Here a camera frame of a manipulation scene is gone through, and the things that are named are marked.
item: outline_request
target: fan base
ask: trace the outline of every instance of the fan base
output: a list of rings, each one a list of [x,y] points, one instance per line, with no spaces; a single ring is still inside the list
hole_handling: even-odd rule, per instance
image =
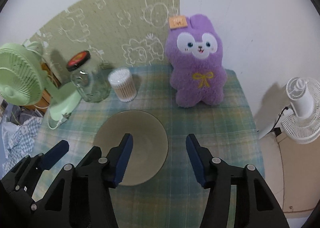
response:
[[[63,94],[63,100],[57,103],[54,98],[52,98],[49,107],[50,117],[54,121],[61,120],[62,115],[70,114],[81,100],[81,96],[72,82],[59,88],[59,92]]]

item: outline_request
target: price tag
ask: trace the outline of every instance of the price tag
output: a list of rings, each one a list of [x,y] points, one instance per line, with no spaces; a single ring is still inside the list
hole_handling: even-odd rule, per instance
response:
[[[169,17],[169,26],[170,29],[188,27],[186,17],[184,15]]]

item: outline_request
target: screw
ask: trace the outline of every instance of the screw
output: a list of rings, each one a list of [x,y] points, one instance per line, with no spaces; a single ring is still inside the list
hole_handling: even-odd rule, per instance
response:
[[[254,171],[256,169],[255,166],[253,166],[252,164],[247,165],[247,169],[250,171]]]
[[[32,211],[36,211],[37,210],[37,205],[36,204],[32,204],[31,205],[31,210]]]
[[[106,163],[108,161],[108,159],[106,157],[102,157],[100,159],[98,159],[98,162],[103,164],[103,163]]]
[[[218,157],[214,157],[214,158],[212,158],[211,161],[212,161],[213,163],[215,163],[215,164],[219,164],[219,163],[221,162],[221,159],[218,158]]]
[[[66,165],[63,167],[63,169],[64,169],[65,171],[69,171],[70,169],[72,169],[72,165],[71,165],[71,164],[66,164]]]

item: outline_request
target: plastic lid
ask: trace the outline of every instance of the plastic lid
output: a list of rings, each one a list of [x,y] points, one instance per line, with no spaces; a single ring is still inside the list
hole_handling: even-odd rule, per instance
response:
[[[81,67],[91,58],[89,51],[81,51],[77,55],[73,56],[67,63],[67,70],[72,72]]]
[[[130,70],[126,67],[120,67],[112,71],[109,76],[108,80],[111,86],[115,87],[120,84],[125,83],[131,76]]]

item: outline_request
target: yellow bow embroidery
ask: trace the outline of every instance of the yellow bow embroidery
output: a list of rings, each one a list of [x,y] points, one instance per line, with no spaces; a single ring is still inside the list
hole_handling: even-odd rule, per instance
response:
[[[199,82],[199,85],[198,85],[198,88],[201,88],[203,87],[204,85],[206,87],[210,87],[208,81],[207,81],[207,78],[213,78],[214,75],[213,75],[213,72],[208,72],[207,74],[204,74],[202,75],[201,73],[195,73],[192,75],[192,78],[195,79],[195,80],[201,80]]]

